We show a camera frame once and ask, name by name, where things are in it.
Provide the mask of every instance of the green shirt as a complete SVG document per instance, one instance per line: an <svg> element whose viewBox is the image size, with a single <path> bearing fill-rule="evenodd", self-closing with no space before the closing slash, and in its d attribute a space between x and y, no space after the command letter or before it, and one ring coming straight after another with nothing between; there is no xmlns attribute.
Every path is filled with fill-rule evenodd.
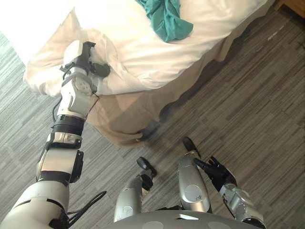
<svg viewBox="0 0 305 229"><path fill-rule="evenodd" d="M137 0L151 20L156 34L165 42L184 39L193 24L180 18L180 0Z"/></svg>

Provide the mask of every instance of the tan bed skirt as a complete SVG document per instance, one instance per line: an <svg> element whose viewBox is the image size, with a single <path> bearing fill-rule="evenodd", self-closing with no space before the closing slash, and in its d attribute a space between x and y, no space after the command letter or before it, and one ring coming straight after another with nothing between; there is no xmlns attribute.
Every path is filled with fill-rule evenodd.
<svg viewBox="0 0 305 229"><path fill-rule="evenodd" d="M101 96L91 110L87 122L116 145L141 145L141 142L136 141L142 137L139 131L143 130L150 121L159 121L160 111L190 89L210 61L223 61L233 40L240 36L253 20L266 15L274 1L269 0L233 30L227 38L164 87L152 91Z"/></svg>

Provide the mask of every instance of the floor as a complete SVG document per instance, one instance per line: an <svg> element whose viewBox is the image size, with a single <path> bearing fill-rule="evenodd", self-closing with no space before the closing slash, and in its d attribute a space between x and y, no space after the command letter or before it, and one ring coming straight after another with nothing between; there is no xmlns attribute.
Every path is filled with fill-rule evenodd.
<svg viewBox="0 0 305 229"><path fill-rule="evenodd" d="M159 171L143 210L179 204L177 166L188 135L203 159L214 155L251 195L269 229L304 228L304 22L289 9L254 21L224 62L212 62L197 84L167 106L140 148L120 148L89 125L81 179L71 185L71 209L97 192L107 195L73 228L111 223L116 198L144 156ZM52 124L56 100L22 83L25 68L0 34L0 221L34 182L35 165ZM204 176L215 214L230 217Z"/></svg>

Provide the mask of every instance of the white bedsheet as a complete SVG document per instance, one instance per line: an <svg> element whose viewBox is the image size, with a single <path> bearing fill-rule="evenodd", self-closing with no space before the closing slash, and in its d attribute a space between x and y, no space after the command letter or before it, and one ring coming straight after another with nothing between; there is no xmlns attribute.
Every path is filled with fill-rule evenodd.
<svg viewBox="0 0 305 229"><path fill-rule="evenodd" d="M66 37L74 37L97 43L96 62L112 67L108 77L94 79L98 94L119 94L160 88L174 80L266 2L180 0L181 18L194 28L186 39L170 43L155 34L135 0L10 0L0 10L0 29L26 64L24 80L32 90L60 93L58 65L69 45ZM59 33L73 7L78 21L69 34ZM56 43L50 43L55 36ZM41 52L45 44L49 49Z"/></svg>

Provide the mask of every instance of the robot forearm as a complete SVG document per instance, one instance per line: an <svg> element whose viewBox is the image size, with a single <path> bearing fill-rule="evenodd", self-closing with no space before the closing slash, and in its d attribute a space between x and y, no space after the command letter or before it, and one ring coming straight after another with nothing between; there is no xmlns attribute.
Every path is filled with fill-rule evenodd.
<svg viewBox="0 0 305 229"><path fill-rule="evenodd" d="M222 186L219 194L237 221L266 228L263 215L256 209L247 192L235 184L227 183Z"/></svg>

